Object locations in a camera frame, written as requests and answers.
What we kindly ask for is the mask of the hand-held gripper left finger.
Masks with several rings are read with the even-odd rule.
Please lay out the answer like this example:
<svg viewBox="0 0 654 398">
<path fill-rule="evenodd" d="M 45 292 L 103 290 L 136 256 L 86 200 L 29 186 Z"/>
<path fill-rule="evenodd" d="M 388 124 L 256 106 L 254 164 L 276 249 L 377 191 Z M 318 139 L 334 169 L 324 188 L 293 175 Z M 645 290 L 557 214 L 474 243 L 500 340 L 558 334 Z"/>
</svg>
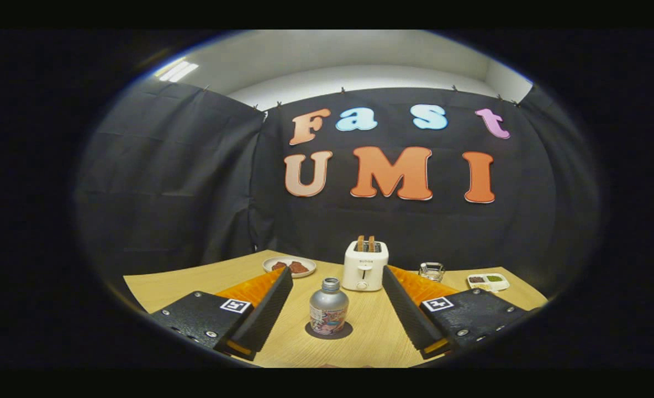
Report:
<svg viewBox="0 0 654 398">
<path fill-rule="evenodd" d="M 293 287 L 289 269 L 217 293 L 194 291 L 150 316 L 208 350 L 253 359 L 266 343 Z"/>
</svg>

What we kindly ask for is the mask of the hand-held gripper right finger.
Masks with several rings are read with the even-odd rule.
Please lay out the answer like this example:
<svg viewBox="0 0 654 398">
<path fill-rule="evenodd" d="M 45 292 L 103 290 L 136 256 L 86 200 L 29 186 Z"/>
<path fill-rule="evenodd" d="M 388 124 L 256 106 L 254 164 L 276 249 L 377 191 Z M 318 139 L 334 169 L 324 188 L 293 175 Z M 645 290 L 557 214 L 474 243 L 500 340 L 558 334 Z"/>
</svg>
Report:
<svg viewBox="0 0 654 398">
<path fill-rule="evenodd" d="M 383 269 L 382 285 L 425 359 L 489 342 L 528 316 L 527 310 L 484 289 L 458 292 L 392 265 Z"/>
</svg>

